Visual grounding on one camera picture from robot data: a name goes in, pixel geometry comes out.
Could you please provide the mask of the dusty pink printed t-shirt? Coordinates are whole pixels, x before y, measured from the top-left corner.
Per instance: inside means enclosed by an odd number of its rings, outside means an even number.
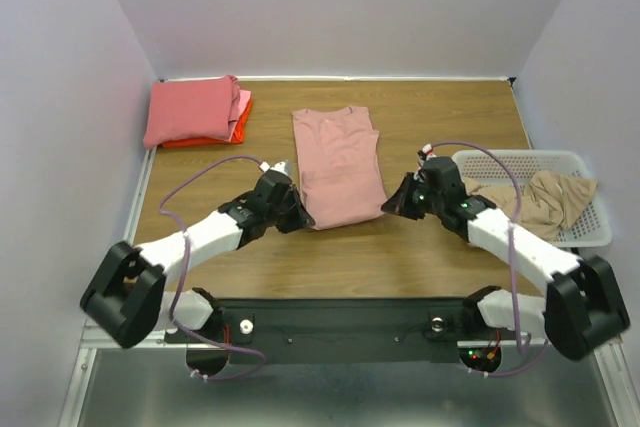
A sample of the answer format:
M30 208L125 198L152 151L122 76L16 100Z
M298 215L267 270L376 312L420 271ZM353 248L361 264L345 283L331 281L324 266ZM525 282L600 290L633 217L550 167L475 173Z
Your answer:
M371 221L387 200L369 109L292 113L303 205L315 230Z

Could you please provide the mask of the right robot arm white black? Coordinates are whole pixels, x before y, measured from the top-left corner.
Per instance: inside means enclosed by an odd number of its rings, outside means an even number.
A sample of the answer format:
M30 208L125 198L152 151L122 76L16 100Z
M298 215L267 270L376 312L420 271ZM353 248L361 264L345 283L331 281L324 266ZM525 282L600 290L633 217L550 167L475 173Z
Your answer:
M467 192L449 157L422 160L407 173L382 211L411 220L427 215L468 244L508 264L538 290L537 296L489 286L465 300L463 331L482 337L492 329L543 338L578 361L630 327L617 279L599 256L563 251L515 224L491 200Z

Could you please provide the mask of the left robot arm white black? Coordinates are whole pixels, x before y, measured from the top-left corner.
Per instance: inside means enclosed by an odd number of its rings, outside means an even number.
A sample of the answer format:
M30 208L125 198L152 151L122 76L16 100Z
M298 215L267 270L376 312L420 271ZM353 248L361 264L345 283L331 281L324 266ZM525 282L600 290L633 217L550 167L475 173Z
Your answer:
M83 293L82 311L122 348L131 348L172 322L176 299L166 287L184 281L190 269L261 238L274 227L286 234L313 225L287 162L260 165L253 190L214 210L203 220L162 239L111 246Z

